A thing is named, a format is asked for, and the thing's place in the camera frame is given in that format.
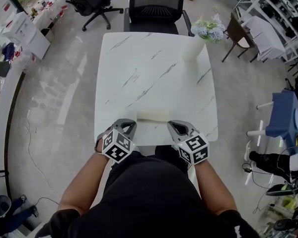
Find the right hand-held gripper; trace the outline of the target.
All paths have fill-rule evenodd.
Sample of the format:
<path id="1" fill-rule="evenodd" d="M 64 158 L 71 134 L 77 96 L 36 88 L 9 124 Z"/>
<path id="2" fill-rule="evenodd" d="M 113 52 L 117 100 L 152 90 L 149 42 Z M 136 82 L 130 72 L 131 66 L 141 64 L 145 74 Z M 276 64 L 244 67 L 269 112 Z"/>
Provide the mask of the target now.
<path id="1" fill-rule="evenodd" d="M 194 132 L 193 136 L 187 138 L 193 131 L 196 131 L 191 123 L 182 120 L 170 120 L 167 122 L 167 128 L 172 140 L 177 143 L 180 157 L 188 164 L 196 165 L 208 159 L 210 145 L 204 134 Z"/>

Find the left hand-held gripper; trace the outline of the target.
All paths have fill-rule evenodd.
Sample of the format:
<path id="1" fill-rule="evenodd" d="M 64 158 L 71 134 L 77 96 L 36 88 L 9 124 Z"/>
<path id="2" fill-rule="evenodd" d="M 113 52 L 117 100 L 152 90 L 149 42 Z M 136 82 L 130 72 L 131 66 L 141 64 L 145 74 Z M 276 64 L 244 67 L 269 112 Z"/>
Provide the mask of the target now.
<path id="1" fill-rule="evenodd" d="M 117 119 L 113 129 L 103 136 L 102 154 L 120 163 L 131 155 L 135 144 L 131 141 L 137 130 L 137 123 L 132 119 Z"/>

